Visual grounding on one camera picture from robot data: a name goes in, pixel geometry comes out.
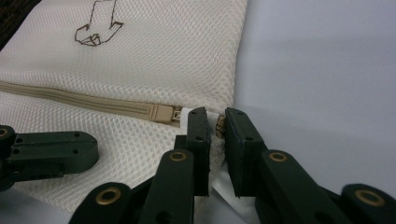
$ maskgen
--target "screw hole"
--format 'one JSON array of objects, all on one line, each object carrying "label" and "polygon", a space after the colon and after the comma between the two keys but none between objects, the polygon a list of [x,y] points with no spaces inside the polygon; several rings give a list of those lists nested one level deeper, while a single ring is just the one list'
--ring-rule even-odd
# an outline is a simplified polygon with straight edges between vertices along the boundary
[{"label": "screw hole", "polygon": [[102,190],[96,195],[96,202],[101,205],[108,205],[114,203],[121,196],[121,191],[118,188],[110,187]]},{"label": "screw hole", "polygon": [[159,224],[168,224],[168,223],[171,223],[172,218],[173,218],[172,213],[170,213],[168,211],[161,211],[160,213],[157,214],[157,216],[155,217],[155,220]]},{"label": "screw hole", "polygon": [[169,157],[172,161],[184,161],[187,159],[187,155],[183,152],[174,152]]},{"label": "screw hole", "polygon": [[385,205],[385,200],[377,193],[368,189],[358,189],[355,191],[355,196],[363,203],[367,203],[374,207],[381,207]]},{"label": "screw hole", "polygon": [[280,152],[273,152],[270,154],[270,159],[273,161],[286,161],[288,157]]},{"label": "screw hole", "polygon": [[116,193],[114,191],[108,191],[102,195],[103,200],[111,200],[116,197]]},{"label": "screw hole", "polygon": [[7,129],[0,129],[0,137],[6,135],[8,133]]},{"label": "screw hole", "polygon": [[323,223],[323,224],[332,224],[333,223],[332,217],[326,213],[323,213],[323,212],[316,212],[315,219],[318,222]]}]

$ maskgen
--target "black marker drawing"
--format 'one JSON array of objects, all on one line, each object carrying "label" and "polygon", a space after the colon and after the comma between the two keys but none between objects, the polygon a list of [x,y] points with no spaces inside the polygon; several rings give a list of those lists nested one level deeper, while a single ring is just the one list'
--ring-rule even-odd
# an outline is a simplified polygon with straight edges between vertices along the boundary
[{"label": "black marker drawing", "polygon": [[97,47],[109,41],[123,23],[114,21],[117,0],[97,0],[93,4],[90,23],[78,28],[75,40],[82,45]]}]

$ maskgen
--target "white surface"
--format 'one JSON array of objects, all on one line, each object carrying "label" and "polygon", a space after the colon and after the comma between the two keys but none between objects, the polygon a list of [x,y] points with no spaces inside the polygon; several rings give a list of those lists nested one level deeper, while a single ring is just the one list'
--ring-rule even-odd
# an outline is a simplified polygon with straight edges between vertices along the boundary
[{"label": "white surface", "polygon": [[212,183],[213,189],[219,193],[224,201],[230,205],[237,214],[249,224],[260,224],[255,208],[255,197],[235,197],[233,183],[228,174],[228,165],[224,163],[219,170],[218,177]]},{"label": "white surface", "polygon": [[394,1],[249,1],[234,106],[335,192],[361,182],[396,197],[395,13]]},{"label": "white surface", "polygon": [[194,224],[247,224],[213,189],[194,219]]},{"label": "white surface", "polygon": [[67,223],[71,214],[14,189],[0,192],[0,223]]}]

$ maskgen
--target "black plastic bracket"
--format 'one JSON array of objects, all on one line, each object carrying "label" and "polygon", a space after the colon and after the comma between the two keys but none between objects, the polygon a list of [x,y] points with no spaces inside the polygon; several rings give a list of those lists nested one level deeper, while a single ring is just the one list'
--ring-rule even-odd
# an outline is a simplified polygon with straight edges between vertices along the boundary
[{"label": "black plastic bracket", "polygon": [[174,149],[186,149],[194,155],[195,196],[209,195],[210,126],[204,107],[189,113],[187,135],[177,135]]},{"label": "black plastic bracket", "polygon": [[227,108],[225,115],[225,156],[235,196],[256,196],[260,155],[267,146],[245,112]]},{"label": "black plastic bracket", "polygon": [[[269,190],[283,223],[351,223],[290,154],[267,150],[261,160],[264,190]],[[258,214],[269,215],[262,210]]]},{"label": "black plastic bracket", "polygon": [[396,200],[380,189],[363,184],[346,185],[339,204],[354,223],[396,223]]},{"label": "black plastic bracket", "polygon": [[192,223],[193,163],[189,151],[170,150],[163,154],[156,175],[138,187],[107,183],[91,191],[69,223]]},{"label": "black plastic bracket", "polygon": [[84,132],[15,133],[0,126],[0,190],[14,182],[63,177],[93,167],[97,141]]}]

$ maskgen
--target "zipper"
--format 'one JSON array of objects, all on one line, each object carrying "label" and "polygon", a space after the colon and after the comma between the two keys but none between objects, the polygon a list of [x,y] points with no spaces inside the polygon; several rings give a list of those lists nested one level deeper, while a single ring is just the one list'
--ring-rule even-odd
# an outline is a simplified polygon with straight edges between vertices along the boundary
[{"label": "zipper", "polygon": [[18,95],[48,99],[68,105],[106,113],[145,119],[179,127],[181,106],[158,105],[133,101],[108,99],[61,91],[53,88],[32,87],[0,81],[0,91]]}]

